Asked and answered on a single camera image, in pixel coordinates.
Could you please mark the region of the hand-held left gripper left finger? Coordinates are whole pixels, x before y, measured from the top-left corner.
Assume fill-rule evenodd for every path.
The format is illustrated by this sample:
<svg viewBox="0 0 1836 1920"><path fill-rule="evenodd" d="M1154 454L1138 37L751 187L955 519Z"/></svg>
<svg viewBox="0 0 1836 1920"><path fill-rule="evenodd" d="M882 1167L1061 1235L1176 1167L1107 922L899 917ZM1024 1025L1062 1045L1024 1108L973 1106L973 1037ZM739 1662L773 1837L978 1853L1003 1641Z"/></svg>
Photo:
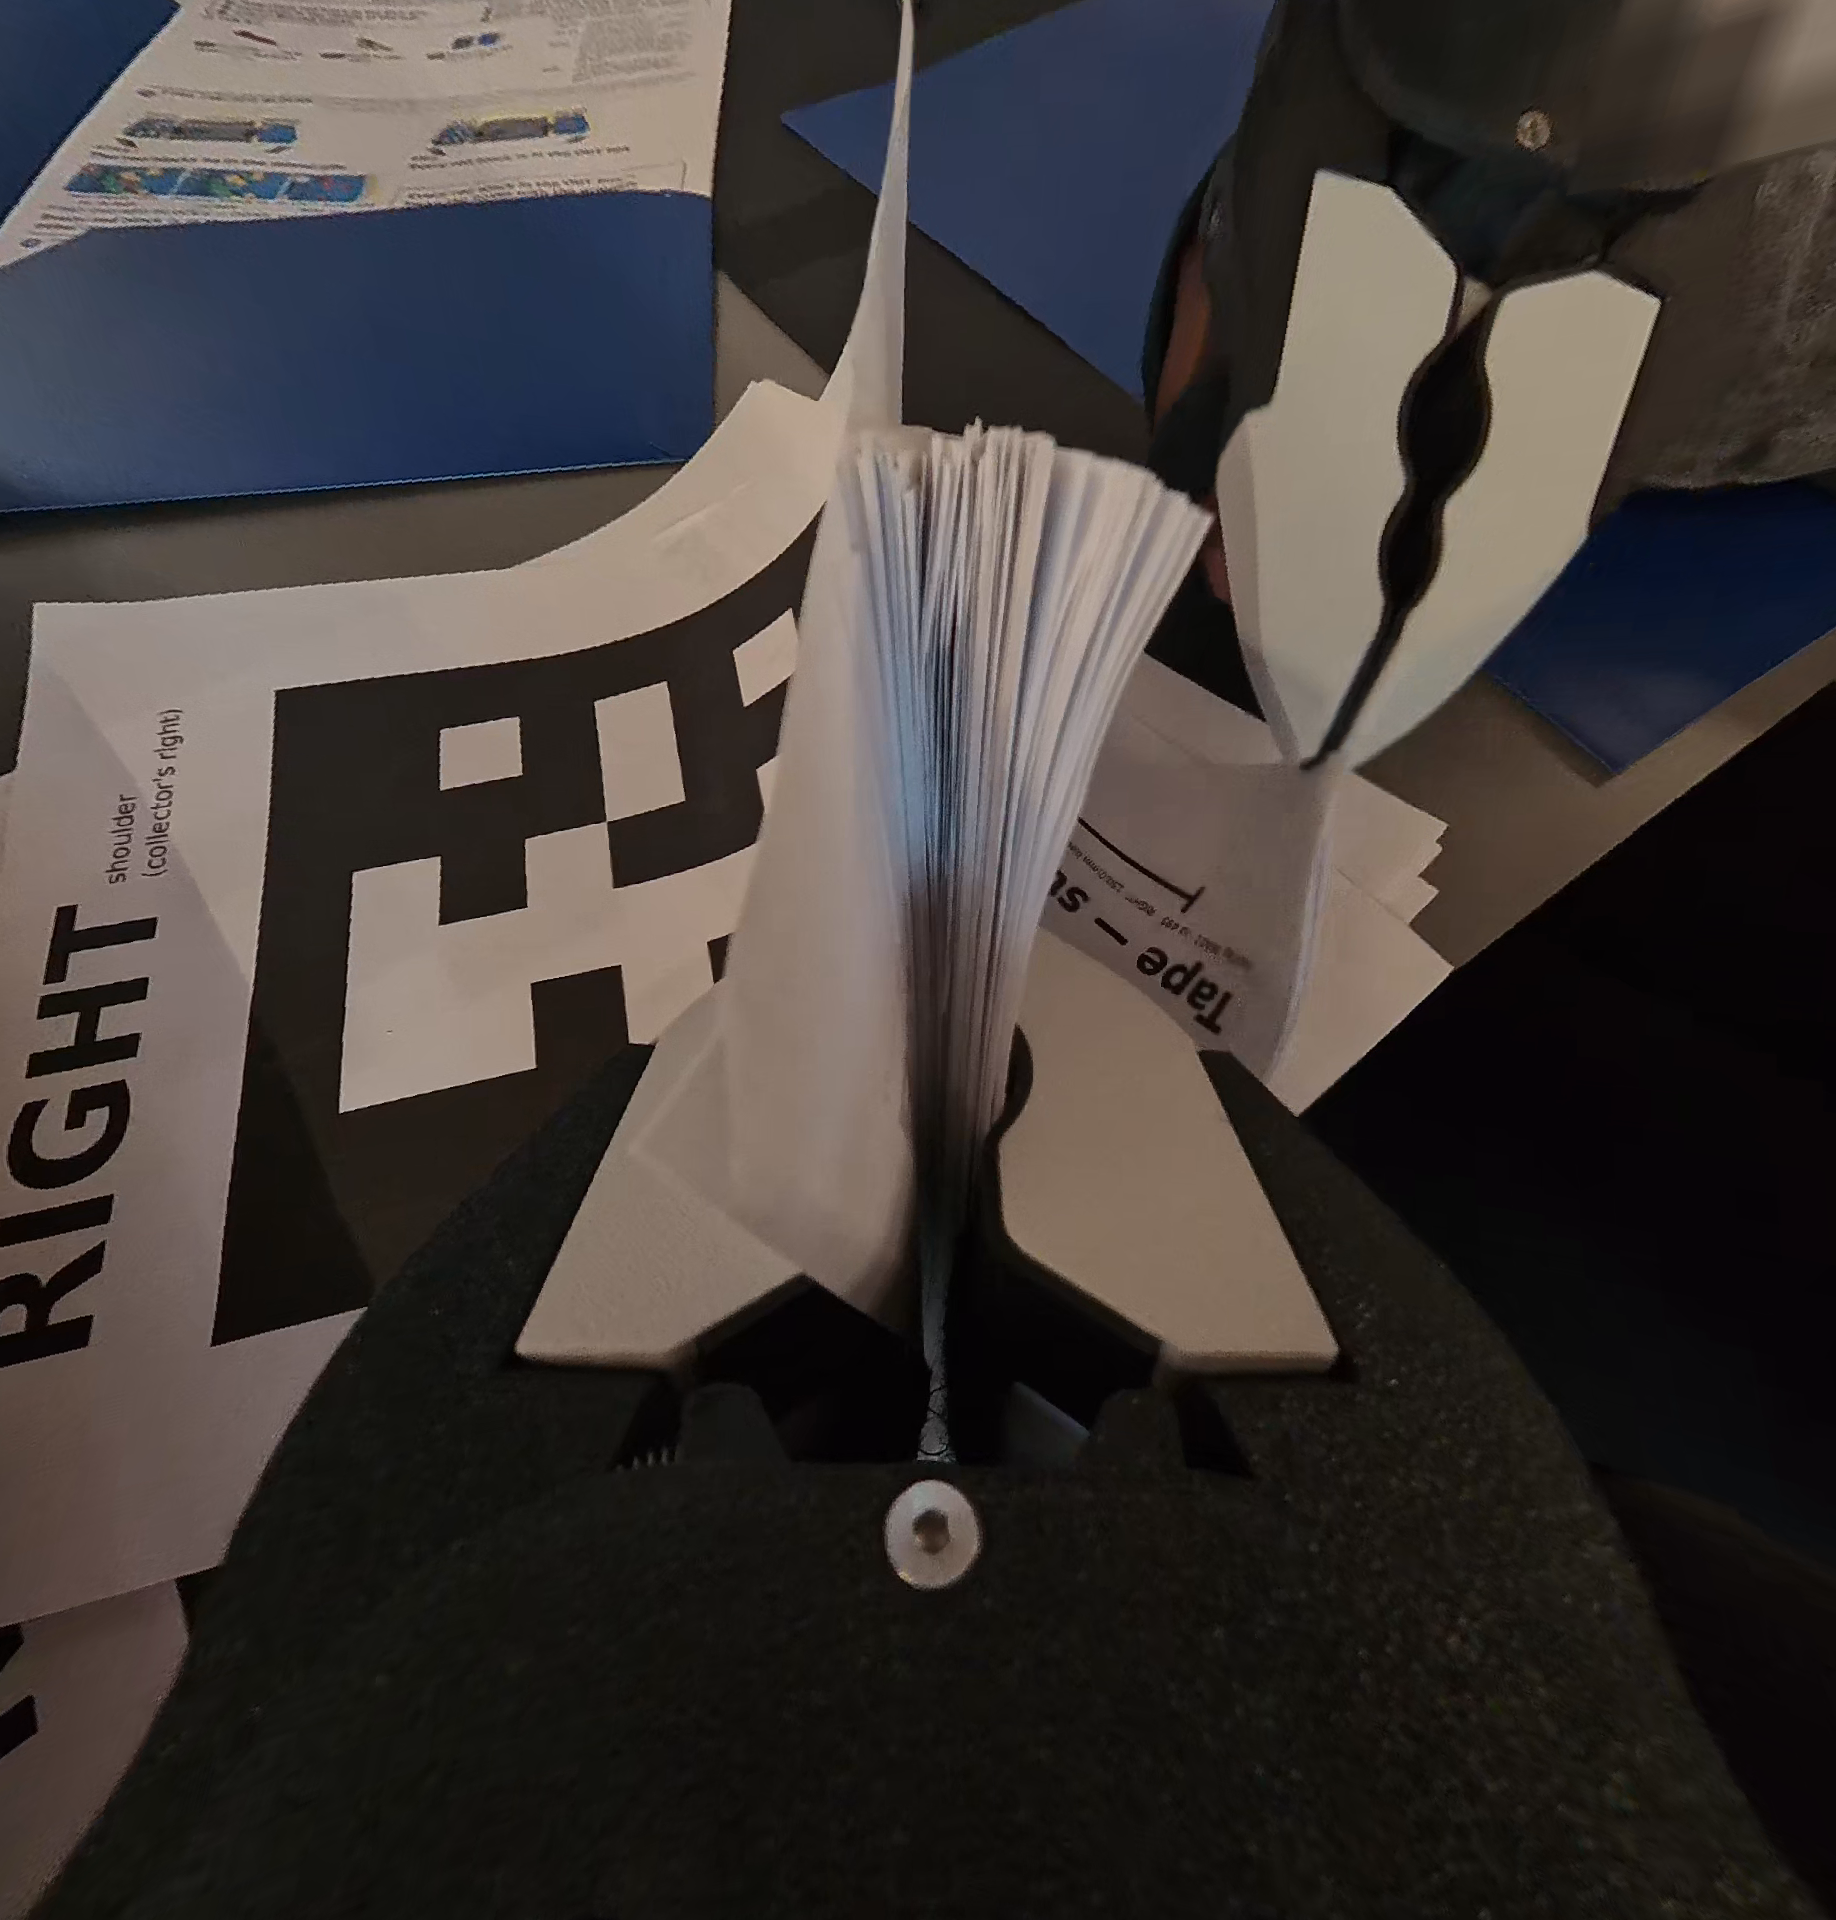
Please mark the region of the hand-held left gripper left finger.
<svg viewBox="0 0 1836 1920"><path fill-rule="evenodd" d="M653 1051L519 1333L525 1361L670 1368L705 1333L796 1282L786 1259L642 1146L695 1054Z"/></svg>

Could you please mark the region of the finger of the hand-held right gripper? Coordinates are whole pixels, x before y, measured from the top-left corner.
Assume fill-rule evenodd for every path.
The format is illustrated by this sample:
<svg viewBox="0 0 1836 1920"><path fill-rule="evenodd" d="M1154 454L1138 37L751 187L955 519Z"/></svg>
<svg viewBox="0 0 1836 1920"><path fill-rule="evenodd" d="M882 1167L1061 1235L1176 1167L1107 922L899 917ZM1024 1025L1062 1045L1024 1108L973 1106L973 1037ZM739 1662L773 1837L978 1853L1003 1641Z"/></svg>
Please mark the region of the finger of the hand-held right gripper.
<svg viewBox="0 0 1836 1920"><path fill-rule="evenodd" d="M1241 652L1294 764L1321 752L1377 635L1408 481L1401 411L1457 294L1459 269L1392 187L1317 175L1277 380L1216 474Z"/></svg>
<svg viewBox="0 0 1836 1920"><path fill-rule="evenodd" d="M1586 270L1509 286L1401 411L1384 611L1329 726L1345 766L1448 703L1583 546L1662 299Z"/></svg>

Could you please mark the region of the person's right hand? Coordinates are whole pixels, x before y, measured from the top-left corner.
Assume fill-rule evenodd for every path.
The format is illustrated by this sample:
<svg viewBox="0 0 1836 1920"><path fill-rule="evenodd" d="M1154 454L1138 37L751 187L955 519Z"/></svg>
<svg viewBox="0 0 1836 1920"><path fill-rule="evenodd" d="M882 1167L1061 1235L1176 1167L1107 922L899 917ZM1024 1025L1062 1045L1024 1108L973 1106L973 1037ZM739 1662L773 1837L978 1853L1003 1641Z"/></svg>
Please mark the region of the person's right hand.
<svg viewBox="0 0 1836 1920"><path fill-rule="evenodd" d="M1216 478L1233 437L1234 315L1220 315L1220 286L1234 258L1238 130L1227 138L1176 223L1144 330L1149 467L1211 515L1201 570L1213 598L1233 606Z"/></svg>

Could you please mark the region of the stack of printed paper sheets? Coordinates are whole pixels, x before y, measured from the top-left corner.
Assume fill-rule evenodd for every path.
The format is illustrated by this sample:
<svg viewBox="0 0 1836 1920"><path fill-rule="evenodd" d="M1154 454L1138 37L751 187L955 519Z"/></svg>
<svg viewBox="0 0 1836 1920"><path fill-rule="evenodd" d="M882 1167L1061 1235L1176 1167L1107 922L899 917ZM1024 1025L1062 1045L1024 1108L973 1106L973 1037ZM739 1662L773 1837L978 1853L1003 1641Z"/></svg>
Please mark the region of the stack of printed paper sheets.
<svg viewBox="0 0 1836 1920"><path fill-rule="evenodd" d="M334 1112L461 1196L538 1080L539 993L623 1068L695 1067L642 1146L796 1282L705 1333L886 1469L680 1464L546 1577L675 1639L762 1725L871 1760L942 1719L998 1571L988 1502L914 1463L932 1286L1000 1118L1027 944L1201 511L1016 427L899 430L914 19L882 206L826 396L751 385L660 492L544 563L35 611L0 785L0 1760L95 1692L23 1653L176 1626L352 1324L467 1330L494 1252L384 1284ZM923 1707L866 1707L914 1654Z"/></svg>

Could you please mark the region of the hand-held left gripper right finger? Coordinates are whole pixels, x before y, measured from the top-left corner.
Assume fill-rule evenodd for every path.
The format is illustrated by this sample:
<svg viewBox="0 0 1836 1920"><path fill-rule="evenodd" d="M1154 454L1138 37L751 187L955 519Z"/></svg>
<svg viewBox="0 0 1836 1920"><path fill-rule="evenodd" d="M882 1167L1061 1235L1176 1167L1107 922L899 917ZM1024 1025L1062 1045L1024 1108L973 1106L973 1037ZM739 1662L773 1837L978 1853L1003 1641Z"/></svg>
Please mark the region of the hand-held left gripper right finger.
<svg viewBox="0 0 1836 1920"><path fill-rule="evenodd" d="M1107 1090L1049 1025L1012 1041L962 1275L1003 1379L1325 1375L1339 1333L1192 1045Z"/></svg>

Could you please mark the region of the dark desk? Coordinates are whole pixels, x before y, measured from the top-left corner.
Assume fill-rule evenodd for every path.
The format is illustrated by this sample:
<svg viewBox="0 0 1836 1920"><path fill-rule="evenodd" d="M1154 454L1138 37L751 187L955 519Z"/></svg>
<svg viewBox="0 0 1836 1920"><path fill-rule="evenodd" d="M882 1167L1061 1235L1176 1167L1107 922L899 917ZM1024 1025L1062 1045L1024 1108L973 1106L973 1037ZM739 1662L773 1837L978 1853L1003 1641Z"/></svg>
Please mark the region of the dark desk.
<svg viewBox="0 0 1836 1920"><path fill-rule="evenodd" d="M820 392L837 334L818 299L850 299L871 206L777 125L780 108L866 82L882 46L839 2L751 6L732 26L732 213L716 255L716 411L758 380ZM908 398L932 417L1037 421L1138 453L1134 408L1072 350L1012 313L932 241L914 241L914 320L978 345L911 350ZM293 497L210 509L113 509L0 519L0 778L19 752L32 607L279 590L519 563L655 492L660 474L526 478L410 492ZM1737 688L1632 774L1604 774L1495 679L1478 679L1369 778L1451 827L1418 934L1452 966L1524 922L1601 856L1836 679L1836 628Z"/></svg>

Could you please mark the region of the person's right forearm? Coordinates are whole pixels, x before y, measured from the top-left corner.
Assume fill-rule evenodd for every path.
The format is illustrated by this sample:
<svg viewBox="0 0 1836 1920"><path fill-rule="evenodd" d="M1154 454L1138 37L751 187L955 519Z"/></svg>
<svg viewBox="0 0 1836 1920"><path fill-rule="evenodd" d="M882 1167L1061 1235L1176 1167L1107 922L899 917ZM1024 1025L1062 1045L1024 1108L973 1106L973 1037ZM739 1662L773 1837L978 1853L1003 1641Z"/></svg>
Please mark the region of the person's right forearm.
<svg viewBox="0 0 1836 1920"><path fill-rule="evenodd" d="M1639 219L1610 269L1662 307L1592 515L1805 478L1836 497L1836 144Z"/></svg>

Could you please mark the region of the blue paper folder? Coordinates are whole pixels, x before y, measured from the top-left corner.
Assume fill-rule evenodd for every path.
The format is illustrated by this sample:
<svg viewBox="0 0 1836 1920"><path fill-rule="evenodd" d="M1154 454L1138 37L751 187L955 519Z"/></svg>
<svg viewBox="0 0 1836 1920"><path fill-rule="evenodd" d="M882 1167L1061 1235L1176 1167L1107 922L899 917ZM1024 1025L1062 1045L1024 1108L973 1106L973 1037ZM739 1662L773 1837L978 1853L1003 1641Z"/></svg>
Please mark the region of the blue paper folder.
<svg viewBox="0 0 1836 1920"><path fill-rule="evenodd" d="M0 214L177 2L0 2ZM0 269L0 515L680 465L714 191L96 228Z"/></svg>
<svg viewBox="0 0 1836 1920"><path fill-rule="evenodd" d="M1735 125L1699 191L1753 162L1836 144L1836 2L1703 9L1735 30ZM920 232L1141 401L1144 330L1169 232L1238 130L1238 245L1220 286L1220 315L1238 320L1233 432L1275 391L1311 213L1307 204L1304 222L1290 223L1261 206L1261 53L1272 11L1275 2L1079 2L932 65L911 94L911 213ZM1451 330L1406 398L1490 299L1586 270L1615 274L1604 258L1495 286L1459 269ZM1836 497L1807 478L1646 488L1592 516L1586 539L1632 500L1688 497L1713 502L1718 519L1749 519L1753 509L1722 504L1749 488L1820 492L1836 511Z"/></svg>

